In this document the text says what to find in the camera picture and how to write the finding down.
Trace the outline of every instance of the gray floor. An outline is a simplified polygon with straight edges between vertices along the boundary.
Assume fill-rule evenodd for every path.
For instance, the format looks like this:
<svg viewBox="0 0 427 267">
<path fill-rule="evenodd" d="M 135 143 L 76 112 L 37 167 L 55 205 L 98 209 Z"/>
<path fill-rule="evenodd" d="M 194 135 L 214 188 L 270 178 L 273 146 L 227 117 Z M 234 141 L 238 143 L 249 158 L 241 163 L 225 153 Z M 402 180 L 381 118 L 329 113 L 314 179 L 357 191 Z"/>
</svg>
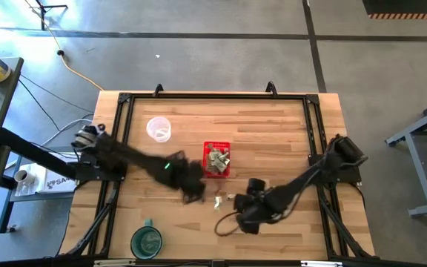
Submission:
<svg viewBox="0 0 427 267">
<path fill-rule="evenodd" d="M 300 0 L 86 0 L 51 10 L 50 25 L 63 30 L 183 33 L 307 33 Z M 373 21 L 359 0 L 310 0 L 317 34 L 427 36 L 427 21 Z M 38 29 L 23 1 L 0 0 L 0 27 Z M 264 90 L 317 92 L 308 41 L 60 38 L 70 64 L 107 90 Z M 340 95 L 349 135 L 369 155 L 361 172 L 367 216 L 377 255 L 427 263 L 427 216 L 412 220 L 407 208 L 426 203 L 407 149 L 383 140 L 419 119 L 427 107 L 427 43 L 319 42 L 328 92 Z M 0 30 L 0 57 L 24 58 L 23 74 L 77 105 L 93 110 L 98 91 L 69 73 L 51 38 Z M 59 126 L 85 114 L 32 86 Z M 33 142 L 56 130 L 23 88 L 5 126 Z M 77 128 L 51 145 L 67 145 Z M 0 260 L 53 256 L 67 223 L 70 200 L 22 202 L 0 235 Z"/>
</svg>

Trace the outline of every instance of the teal mug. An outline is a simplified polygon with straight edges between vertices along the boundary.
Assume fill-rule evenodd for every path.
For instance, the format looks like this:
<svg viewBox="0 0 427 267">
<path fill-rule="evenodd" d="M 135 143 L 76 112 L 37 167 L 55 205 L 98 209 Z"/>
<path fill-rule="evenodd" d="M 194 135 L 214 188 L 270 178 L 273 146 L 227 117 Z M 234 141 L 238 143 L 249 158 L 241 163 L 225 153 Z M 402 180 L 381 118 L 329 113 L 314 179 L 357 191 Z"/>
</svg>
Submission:
<svg viewBox="0 0 427 267">
<path fill-rule="evenodd" d="M 161 233 L 153 227 L 153 220 L 146 219 L 145 226 L 134 232 L 131 237 L 131 252 L 140 260 L 149 260 L 159 254 L 161 248 Z"/>
</svg>

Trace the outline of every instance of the red container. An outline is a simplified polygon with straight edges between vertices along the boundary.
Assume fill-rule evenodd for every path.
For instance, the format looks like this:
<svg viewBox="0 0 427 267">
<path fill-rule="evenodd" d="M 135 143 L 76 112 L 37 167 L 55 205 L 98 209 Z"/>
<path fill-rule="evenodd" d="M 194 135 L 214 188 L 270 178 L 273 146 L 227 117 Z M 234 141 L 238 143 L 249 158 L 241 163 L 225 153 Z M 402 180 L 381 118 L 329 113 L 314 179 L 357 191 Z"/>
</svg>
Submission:
<svg viewBox="0 0 427 267">
<path fill-rule="evenodd" d="M 212 148 L 219 149 L 220 152 L 225 153 L 225 149 L 228 150 L 228 158 L 231 160 L 231 149 L 230 149 L 230 143 L 229 142 L 204 142 L 204 158 L 202 160 L 202 167 L 204 168 L 205 173 L 207 174 L 208 178 L 226 178 L 230 174 L 230 163 L 228 163 L 227 168 L 223 171 L 221 174 L 212 174 L 211 172 L 207 171 L 207 157 L 208 154 L 211 152 L 211 149 L 209 148 L 209 145 L 212 145 Z"/>
</svg>

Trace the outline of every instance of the white cup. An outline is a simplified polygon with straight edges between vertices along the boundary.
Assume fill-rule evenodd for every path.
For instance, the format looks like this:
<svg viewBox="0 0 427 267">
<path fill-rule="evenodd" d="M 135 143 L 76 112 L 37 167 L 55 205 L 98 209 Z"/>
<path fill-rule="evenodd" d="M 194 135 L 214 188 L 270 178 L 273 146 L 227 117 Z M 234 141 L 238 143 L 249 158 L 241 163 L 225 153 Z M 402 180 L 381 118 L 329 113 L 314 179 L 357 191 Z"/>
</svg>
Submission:
<svg viewBox="0 0 427 267">
<path fill-rule="evenodd" d="M 14 175 L 14 180 L 16 182 L 21 182 L 23 185 L 29 185 L 34 182 L 35 177 L 32 174 L 29 174 L 25 170 L 19 170 Z"/>
<path fill-rule="evenodd" d="M 157 142 L 167 142 L 171 137 L 171 123 L 164 117 L 154 117 L 146 125 L 146 131 Z"/>
</svg>

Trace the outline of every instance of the black floor line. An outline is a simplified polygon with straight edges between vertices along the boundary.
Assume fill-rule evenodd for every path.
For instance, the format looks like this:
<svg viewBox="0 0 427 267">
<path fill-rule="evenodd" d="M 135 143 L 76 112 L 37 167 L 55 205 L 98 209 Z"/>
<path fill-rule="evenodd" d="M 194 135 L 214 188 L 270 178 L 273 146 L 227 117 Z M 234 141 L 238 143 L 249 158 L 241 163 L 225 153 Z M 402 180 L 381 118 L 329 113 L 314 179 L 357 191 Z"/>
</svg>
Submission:
<svg viewBox="0 0 427 267">
<path fill-rule="evenodd" d="M 17 32 L 27 37 L 51 37 L 48 31 L 0 27 L 0 30 Z M 57 37 L 72 38 L 152 38 L 152 39 L 264 39 L 264 40 L 309 40 L 308 34 L 270 33 L 117 33 L 80 30 L 53 30 Z M 427 42 L 427 36 L 347 36 L 315 35 L 317 41 L 356 42 Z"/>
<path fill-rule="evenodd" d="M 314 65 L 314 72 L 316 74 L 317 88 L 319 93 L 327 93 L 325 88 L 324 73 L 320 64 L 319 49 L 317 49 L 316 33 L 314 31 L 314 23 L 312 22 L 311 8 L 309 7 L 308 0 L 302 0 L 304 7 L 305 23 L 308 28 L 309 44 L 311 46 L 312 64 Z"/>
</svg>

